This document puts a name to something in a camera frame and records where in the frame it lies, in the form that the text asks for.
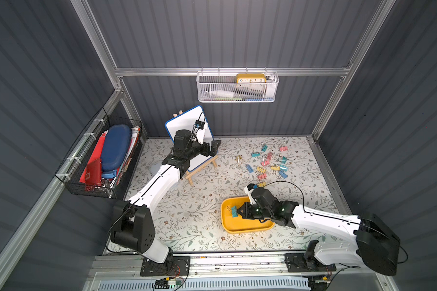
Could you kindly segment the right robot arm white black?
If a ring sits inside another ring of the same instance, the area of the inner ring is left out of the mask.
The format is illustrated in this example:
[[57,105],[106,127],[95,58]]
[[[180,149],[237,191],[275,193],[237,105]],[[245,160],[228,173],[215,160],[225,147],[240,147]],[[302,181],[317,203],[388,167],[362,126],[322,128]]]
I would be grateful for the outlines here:
[[279,201],[264,187],[246,186],[249,201],[237,209],[243,219],[271,221],[282,227],[307,229],[338,238],[339,242],[311,240],[302,257],[304,268],[333,270],[338,264],[365,266],[395,276],[401,240],[377,215],[341,215],[306,208],[294,201]]

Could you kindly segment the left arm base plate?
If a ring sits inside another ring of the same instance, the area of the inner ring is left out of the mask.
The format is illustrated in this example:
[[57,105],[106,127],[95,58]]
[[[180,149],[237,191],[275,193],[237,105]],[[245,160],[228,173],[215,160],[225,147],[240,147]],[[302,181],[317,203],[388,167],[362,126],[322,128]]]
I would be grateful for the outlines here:
[[140,276],[187,276],[191,265],[190,256],[168,257],[164,263],[145,259],[142,262]]

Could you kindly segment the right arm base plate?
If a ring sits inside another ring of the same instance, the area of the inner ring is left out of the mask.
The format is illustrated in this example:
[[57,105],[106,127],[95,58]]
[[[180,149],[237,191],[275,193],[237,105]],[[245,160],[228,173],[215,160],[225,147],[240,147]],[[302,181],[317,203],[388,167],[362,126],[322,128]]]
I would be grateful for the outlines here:
[[324,265],[315,258],[305,258],[303,253],[286,253],[284,263],[289,273],[299,272],[327,272],[336,271],[336,265]]

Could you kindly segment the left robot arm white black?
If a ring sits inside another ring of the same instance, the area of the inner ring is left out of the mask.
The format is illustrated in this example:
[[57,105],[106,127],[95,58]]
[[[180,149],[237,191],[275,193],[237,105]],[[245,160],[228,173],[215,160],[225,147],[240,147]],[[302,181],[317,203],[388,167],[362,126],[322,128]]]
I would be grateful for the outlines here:
[[156,238],[152,215],[161,199],[185,175],[191,161],[199,155],[216,156],[221,143],[219,139],[200,141],[198,131],[178,130],[174,146],[158,172],[130,200],[115,204],[110,241],[154,263],[170,262],[172,251]]

